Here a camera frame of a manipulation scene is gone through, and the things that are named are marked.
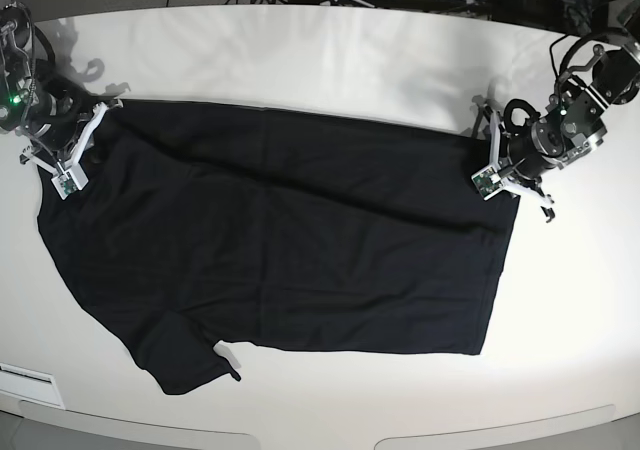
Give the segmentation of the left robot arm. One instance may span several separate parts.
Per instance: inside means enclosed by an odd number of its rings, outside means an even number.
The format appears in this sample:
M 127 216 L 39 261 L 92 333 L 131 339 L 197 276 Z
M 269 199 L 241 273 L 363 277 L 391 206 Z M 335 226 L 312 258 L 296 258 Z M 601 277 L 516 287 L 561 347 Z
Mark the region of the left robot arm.
M 201 6 L 76 16 L 41 26 L 70 79 L 129 99 L 202 101 L 299 110 L 460 134 L 472 105 L 520 97 L 562 108 L 563 131 L 587 149 L 597 119 L 619 140 L 569 171 L 602 202 L 634 200 L 637 100 L 623 90 L 638 68 L 616 70 L 592 44 L 563 70 L 552 32 L 390 10 L 323 6 Z

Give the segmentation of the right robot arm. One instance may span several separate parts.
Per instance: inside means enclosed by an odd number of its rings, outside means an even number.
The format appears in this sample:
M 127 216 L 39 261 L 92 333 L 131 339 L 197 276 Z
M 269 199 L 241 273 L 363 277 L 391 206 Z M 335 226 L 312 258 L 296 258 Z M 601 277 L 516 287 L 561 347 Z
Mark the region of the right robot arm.
M 25 5 L 1 9 L 1 131 L 29 139 L 20 163 L 48 172 L 61 199 L 87 186 L 82 156 L 107 112 L 122 106 L 58 72 L 50 42 Z

